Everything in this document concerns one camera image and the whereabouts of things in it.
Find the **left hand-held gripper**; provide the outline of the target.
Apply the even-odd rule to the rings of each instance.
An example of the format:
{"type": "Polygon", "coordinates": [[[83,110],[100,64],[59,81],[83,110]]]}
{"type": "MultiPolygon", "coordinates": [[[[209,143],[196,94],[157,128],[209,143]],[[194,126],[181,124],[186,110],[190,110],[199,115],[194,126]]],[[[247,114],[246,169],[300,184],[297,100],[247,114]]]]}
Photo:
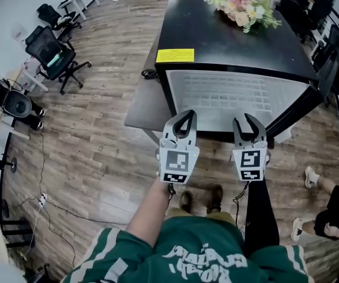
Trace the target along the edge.
{"type": "Polygon", "coordinates": [[[180,185],[188,182],[200,153],[195,146],[197,122],[195,111],[186,110],[165,124],[157,151],[161,182],[180,185]]]}

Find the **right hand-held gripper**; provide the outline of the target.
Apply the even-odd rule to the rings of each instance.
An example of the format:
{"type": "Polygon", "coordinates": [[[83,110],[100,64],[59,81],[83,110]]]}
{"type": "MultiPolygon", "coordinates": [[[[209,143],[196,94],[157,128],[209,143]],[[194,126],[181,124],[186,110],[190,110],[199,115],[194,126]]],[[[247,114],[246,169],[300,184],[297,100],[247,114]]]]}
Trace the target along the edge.
{"type": "Polygon", "coordinates": [[[233,119],[235,147],[238,150],[234,150],[232,156],[240,181],[260,182],[264,180],[269,162],[266,128],[256,117],[248,113],[244,116],[252,133],[243,133],[238,119],[233,119]]]}

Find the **white thin plate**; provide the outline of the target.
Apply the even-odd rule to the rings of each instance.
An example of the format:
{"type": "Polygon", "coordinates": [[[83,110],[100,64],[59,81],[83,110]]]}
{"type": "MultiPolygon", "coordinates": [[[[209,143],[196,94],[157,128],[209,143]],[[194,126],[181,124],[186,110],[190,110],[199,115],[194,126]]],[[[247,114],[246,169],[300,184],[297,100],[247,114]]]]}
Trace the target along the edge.
{"type": "Polygon", "coordinates": [[[266,79],[243,74],[186,74],[181,108],[272,111],[266,79]]]}

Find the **person's left forearm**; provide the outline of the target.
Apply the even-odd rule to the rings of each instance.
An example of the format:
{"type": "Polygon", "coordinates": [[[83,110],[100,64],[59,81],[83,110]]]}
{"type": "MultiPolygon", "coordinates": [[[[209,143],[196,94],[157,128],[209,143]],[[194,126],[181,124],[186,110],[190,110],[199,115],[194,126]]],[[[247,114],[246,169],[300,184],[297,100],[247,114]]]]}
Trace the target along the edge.
{"type": "Polygon", "coordinates": [[[145,241],[153,248],[164,221],[169,198],[169,185],[161,182],[157,177],[127,225],[126,232],[145,241]]]}

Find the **person's right forearm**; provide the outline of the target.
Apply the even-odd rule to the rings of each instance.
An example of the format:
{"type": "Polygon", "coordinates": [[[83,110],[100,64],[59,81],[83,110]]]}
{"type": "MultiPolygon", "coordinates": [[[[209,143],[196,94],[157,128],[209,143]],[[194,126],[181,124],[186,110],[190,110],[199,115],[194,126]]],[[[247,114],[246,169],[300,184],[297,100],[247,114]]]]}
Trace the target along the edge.
{"type": "Polygon", "coordinates": [[[251,182],[248,186],[244,255],[249,257],[260,249],[278,245],[279,230],[266,180],[251,182]]]}

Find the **black mini fridge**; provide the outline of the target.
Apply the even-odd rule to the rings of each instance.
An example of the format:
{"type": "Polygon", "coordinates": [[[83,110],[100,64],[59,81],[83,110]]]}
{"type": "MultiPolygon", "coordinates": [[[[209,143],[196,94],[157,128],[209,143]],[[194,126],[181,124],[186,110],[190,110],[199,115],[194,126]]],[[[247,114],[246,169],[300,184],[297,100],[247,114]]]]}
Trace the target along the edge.
{"type": "Polygon", "coordinates": [[[300,41],[286,20],[278,28],[255,27],[249,33],[203,0],[171,0],[159,35],[157,51],[195,50],[194,62],[156,63],[155,69],[173,116],[196,110],[205,130],[233,132],[237,118],[243,133],[252,130],[244,116],[256,117],[266,128],[308,88],[317,75],[300,41]],[[186,74],[238,73],[266,79],[272,111],[243,108],[181,108],[186,74]]]}

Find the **dark table with white legs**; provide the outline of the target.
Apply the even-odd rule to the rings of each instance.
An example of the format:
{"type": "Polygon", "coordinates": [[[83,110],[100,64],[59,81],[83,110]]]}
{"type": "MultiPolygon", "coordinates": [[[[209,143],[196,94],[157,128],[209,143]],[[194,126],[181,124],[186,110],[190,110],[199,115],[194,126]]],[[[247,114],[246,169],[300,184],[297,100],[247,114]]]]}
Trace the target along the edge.
{"type": "MultiPolygon", "coordinates": [[[[198,110],[196,110],[196,115],[198,124],[197,147],[201,150],[227,148],[229,152],[235,148],[231,131],[207,131],[202,126],[206,122],[198,110]]],[[[154,147],[157,147],[164,126],[172,117],[161,84],[154,79],[146,80],[143,76],[140,76],[124,124],[127,127],[142,130],[146,138],[150,139],[154,147]]]]}

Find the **person's right leg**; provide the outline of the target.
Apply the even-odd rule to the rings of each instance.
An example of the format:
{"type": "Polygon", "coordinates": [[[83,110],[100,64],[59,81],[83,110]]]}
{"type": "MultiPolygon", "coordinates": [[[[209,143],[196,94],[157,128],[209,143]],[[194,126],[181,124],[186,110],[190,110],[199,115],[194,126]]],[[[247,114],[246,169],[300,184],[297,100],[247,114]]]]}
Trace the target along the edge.
{"type": "Polygon", "coordinates": [[[223,199],[223,188],[221,185],[214,185],[211,193],[210,200],[207,204],[206,217],[216,221],[230,223],[236,226],[236,222],[228,212],[223,212],[221,208],[223,199]]]}

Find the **person's leg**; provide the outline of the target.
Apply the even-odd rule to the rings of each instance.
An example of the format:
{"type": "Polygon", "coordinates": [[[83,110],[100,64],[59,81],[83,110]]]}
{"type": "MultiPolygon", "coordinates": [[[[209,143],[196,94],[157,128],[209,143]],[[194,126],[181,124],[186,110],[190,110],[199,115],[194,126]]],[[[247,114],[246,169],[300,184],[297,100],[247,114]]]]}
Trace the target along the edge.
{"type": "Polygon", "coordinates": [[[166,219],[192,216],[193,196],[189,191],[182,193],[178,208],[169,208],[166,213],[166,219]]]}
{"type": "Polygon", "coordinates": [[[223,199],[223,188],[221,185],[214,185],[211,193],[210,200],[207,204],[206,217],[216,221],[230,223],[236,226],[236,222],[228,212],[223,212],[221,208],[223,199]]]}

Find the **person's left leg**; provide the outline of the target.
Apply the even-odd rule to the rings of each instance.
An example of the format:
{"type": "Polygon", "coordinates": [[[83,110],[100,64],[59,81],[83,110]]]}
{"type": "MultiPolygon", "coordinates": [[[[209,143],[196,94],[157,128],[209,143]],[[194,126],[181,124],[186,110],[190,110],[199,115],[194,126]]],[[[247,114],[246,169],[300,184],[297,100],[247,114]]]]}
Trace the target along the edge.
{"type": "Polygon", "coordinates": [[[166,213],[166,219],[192,216],[193,196],[189,191],[182,193],[178,208],[169,208],[166,213]]]}

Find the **yellow rectangular sticker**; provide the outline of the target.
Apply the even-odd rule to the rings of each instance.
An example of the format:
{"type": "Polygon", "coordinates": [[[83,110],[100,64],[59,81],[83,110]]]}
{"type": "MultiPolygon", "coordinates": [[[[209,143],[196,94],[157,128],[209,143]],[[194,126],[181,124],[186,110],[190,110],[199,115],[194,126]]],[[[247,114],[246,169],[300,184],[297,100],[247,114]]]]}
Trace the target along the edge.
{"type": "Polygon", "coordinates": [[[156,63],[167,62],[194,62],[195,50],[187,49],[162,49],[157,51],[156,63]]]}

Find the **person's green printed shirt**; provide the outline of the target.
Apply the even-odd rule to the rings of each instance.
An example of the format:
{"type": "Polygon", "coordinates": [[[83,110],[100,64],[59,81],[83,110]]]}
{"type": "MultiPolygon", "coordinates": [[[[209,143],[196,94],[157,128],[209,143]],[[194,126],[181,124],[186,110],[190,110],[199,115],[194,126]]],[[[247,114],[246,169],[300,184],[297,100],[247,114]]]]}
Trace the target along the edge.
{"type": "Polygon", "coordinates": [[[62,283],[314,283],[301,246],[242,248],[238,228],[205,217],[165,220],[155,246],[108,228],[62,283]]]}

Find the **green bottle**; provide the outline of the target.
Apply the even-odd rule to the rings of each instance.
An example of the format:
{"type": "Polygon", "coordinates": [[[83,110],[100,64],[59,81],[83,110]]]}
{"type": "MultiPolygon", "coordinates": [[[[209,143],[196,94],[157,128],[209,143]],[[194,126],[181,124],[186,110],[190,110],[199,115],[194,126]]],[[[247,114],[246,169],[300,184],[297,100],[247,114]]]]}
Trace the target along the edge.
{"type": "Polygon", "coordinates": [[[52,65],[54,65],[60,59],[60,57],[60,53],[54,55],[52,60],[48,62],[47,67],[51,67],[52,65]]]}

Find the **group of clear water jugs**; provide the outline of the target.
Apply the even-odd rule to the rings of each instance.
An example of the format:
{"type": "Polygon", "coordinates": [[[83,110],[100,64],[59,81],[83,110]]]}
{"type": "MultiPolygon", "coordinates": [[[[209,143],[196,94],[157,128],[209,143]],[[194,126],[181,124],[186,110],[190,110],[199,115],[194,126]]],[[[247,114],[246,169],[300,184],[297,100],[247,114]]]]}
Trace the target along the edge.
{"type": "Polygon", "coordinates": [[[22,65],[22,79],[26,83],[41,83],[43,78],[38,74],[41,64],[34,57],[26,59],[22,65]]]}

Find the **black metal table base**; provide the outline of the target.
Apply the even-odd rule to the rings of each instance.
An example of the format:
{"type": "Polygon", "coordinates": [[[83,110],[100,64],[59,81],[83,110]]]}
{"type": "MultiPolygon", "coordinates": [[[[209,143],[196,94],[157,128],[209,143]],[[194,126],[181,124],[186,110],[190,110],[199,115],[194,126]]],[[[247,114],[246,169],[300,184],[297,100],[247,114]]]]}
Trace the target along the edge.
{"type": "Polygon", "coordinates": [[[0,229],[7,249],[34,248],[33,227],[25,217],[9,218],[9,206],[5,199],[0,201],[0,229]]]}

